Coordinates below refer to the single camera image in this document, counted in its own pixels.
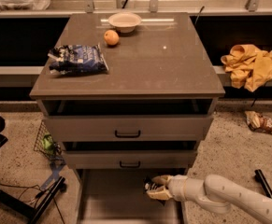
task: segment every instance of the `drawer handle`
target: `drawer handle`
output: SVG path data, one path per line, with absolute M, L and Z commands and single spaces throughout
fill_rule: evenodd
M 122 162 L 119 162 L 119 165 L 121 168 L 139 168 L 141 165 L 141 162 L 138 161 L 137 164 L 122 164 Z
M 141 135 L 141 131 L 138 131 L 137 134 L 133 133 L 119 133 L 118 131 L 115 131 L 115 136 L 117 138 L 138 138 Z

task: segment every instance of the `cabinet top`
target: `cabinet top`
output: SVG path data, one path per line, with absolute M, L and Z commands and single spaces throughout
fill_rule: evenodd
M 56 46 L 100 44 L 108 74 L 56 75 L 48 59 L 33 99 L 219 97 L 224 89 L 187 13 L 137 13 L 142 22 L 109 47 L 112 14 L 74 14 Z

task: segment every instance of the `dark blue snack bag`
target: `dark blue snack bag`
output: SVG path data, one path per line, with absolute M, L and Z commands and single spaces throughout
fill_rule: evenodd
M 55 60 L 50 70 L 63 75 L 107 72 L 108 67 L 99 45 L 63 45 L 51 49 L 49 56 Z

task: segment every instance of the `snack wrapper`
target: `snack wrapper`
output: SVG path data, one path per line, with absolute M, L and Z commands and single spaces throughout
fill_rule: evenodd
M 247 124 L 250 130 L 258 133 L 272 133 L 272 119 L 255 111 L 246 111 Z
M 108 67 L 99 45 L 62 45 L 51 49 L 49 57 L 55 60 L 50 70 L 62 75 L 78 75 L 107 72 Z

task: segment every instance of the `white bowl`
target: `white bowl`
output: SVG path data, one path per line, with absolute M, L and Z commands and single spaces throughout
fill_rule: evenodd
M 120 12 L 108 18 L 109 24 L 114 26 L 120 33 L 133 32 L 141 21 L 141 17 L 132 12 Z

